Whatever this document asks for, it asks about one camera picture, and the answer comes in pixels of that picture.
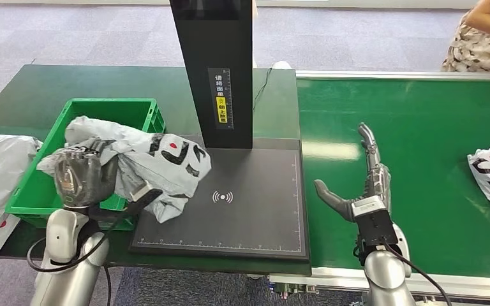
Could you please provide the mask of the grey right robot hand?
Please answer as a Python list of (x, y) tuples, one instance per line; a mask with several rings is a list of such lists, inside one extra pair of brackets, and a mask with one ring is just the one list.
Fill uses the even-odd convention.
[(354, 199), (344, 199), (331, 192), (322, 180), (314, 180), (318, 197), (348, 222), (355, 222), (352, 203), (356, 201), (378, 196), (388, 211), (390, 211), (391, 207), (391, 175), (388, 167), (381, 162), (380, 150), (375, 136), (369, 126), (364, 122), (359, 124), (358, 132), (362, 137), (362, 147), (366, 153), (367, 162), (367, 175), (364, 182), (363, 195)]

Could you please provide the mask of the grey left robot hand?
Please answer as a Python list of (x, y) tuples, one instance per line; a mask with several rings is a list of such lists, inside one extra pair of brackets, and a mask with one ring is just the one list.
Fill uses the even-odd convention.
[(89, 208), (113, 195), (116, 156), (102, 164), (97, 151), (75, 147), (60, 150), (55, 158), (54, 183), (65, 207)]

